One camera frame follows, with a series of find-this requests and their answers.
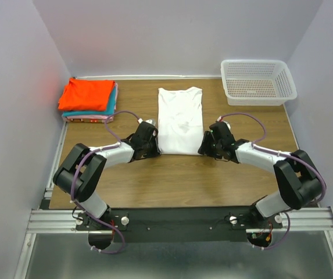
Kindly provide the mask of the white t shirt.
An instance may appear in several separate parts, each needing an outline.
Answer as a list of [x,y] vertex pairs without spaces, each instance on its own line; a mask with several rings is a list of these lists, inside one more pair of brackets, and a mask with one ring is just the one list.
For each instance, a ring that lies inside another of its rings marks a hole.
[[163,155],[197,155],[203,140],[202,89],[158,89],[158,147]]

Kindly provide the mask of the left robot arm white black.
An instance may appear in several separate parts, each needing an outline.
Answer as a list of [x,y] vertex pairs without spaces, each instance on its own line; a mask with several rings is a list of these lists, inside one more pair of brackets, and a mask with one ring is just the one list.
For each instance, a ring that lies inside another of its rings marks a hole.
[[76,144],[53,176],[53,183],[89,215],[97,230],[110,223],[110,206],[96,193],[102,172],[117,164],[160,156],[154,120],[140,120],[135,133],[113,145]]

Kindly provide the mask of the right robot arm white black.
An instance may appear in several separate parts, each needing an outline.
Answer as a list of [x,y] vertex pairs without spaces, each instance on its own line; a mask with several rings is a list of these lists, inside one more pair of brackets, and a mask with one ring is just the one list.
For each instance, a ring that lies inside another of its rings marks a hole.
[[325,196],[326,183],[305,151],[281,152],[246,139],[236,140],[224,121],[215,122],[204,132],[198,154],[248,164],[275,175],[278,190],[250,205],[242,218],[256,228],[273,215],[299,210]]

